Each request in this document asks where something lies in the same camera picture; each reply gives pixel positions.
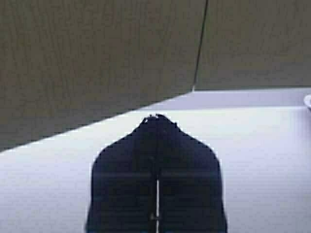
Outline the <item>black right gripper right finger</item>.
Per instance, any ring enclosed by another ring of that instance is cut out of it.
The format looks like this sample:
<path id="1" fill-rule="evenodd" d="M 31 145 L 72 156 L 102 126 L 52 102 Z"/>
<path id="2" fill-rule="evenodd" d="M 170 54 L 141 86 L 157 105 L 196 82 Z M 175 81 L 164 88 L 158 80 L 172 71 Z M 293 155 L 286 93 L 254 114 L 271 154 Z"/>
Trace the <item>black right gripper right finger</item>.
<path id="1" fill-rule="evenodd" d="M 215 152 L 158 114 L 162 233 L 226 233 L 223 180 Z"/>

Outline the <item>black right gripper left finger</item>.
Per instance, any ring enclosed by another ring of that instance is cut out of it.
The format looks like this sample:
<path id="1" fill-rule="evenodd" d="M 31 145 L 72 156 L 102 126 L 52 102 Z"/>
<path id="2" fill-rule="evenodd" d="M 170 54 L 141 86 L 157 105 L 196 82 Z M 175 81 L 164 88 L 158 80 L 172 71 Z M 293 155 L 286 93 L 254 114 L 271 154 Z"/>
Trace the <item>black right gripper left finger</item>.
<path id="1" fill-rule="evenodd" d="M 157 230 L 158 118 L 149 116 L 96 157 L 86 233 Z"/>

